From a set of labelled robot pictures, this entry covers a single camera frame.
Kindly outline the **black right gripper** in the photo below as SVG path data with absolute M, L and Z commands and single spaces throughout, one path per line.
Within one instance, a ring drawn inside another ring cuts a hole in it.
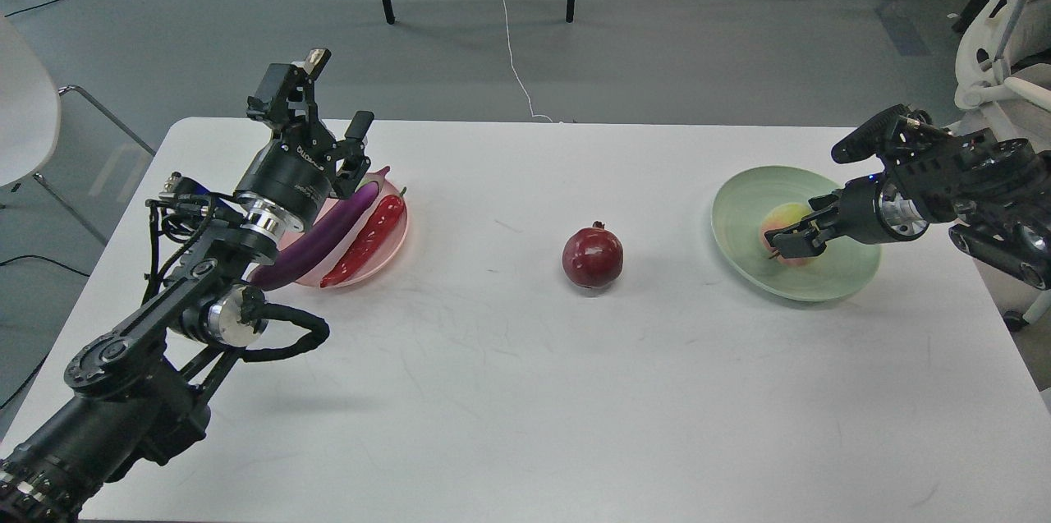
M 818 257 L 830 240 L 849 237 L 863 245 L 916 240 L 929 228 L 915 202 L 906 198 L 884 174 L 856 177 L 823 196 L 808 198 L 812 213 L 799 223 L 766 232 L 774 253 L 784 258 Z

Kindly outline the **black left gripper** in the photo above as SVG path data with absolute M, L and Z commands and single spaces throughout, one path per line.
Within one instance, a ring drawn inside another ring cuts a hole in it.
M 330 49 L 313 48 L 303 62 L 269 64 L 247 99 L 246 116 L 269 127 L 274 140 L 236 183 L 234 200 L 245 209 L 267 209 L 294 232 L 308 231 L 327 200 L 352 197 L 371 168 L 365 153 L 371 111 L 357 111 L 330 148 L 320 153 L 305 148 L 328 131 L 320 121 L 314 87 L 331 56 Z

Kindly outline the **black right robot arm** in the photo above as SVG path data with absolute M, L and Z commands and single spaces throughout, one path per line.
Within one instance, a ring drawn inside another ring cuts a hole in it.
M 883 170 L 810 198 L 810 213 L 761 235 L 774 256 L 811 258 L 830 240 L 862 245 L 916 240 L 946 223 L 962 253 L 1047 291 L 1049 152 L 990 129 L 956 135 L 927 112 L 898 104 L 831 148 L 834 163 L 878 158 Z

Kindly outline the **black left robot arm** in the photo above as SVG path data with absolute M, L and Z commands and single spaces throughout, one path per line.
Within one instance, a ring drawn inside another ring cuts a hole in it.
M 351 198 L 370 167 L 371 112 L 344 138 L 320 119 L 315 82 L 329 62 L 271 64 L 247 117 L 269 127 L 231 195 L 174 172 L 146 204 L 150 238 L 179 242 L 153 257 L 142 306 L 84 346 L 63 372 L 73 399 L 2 460 L 4 522 L 75 522 L 87 500 L 144 459 L 165 466 L 205 437 L 208 403 L 239 362 L 285 360 L 315 350 L 329 325 L 267 302 L 246 279 L 279 260 L 285 232 L 305 232 L 327 198 Z

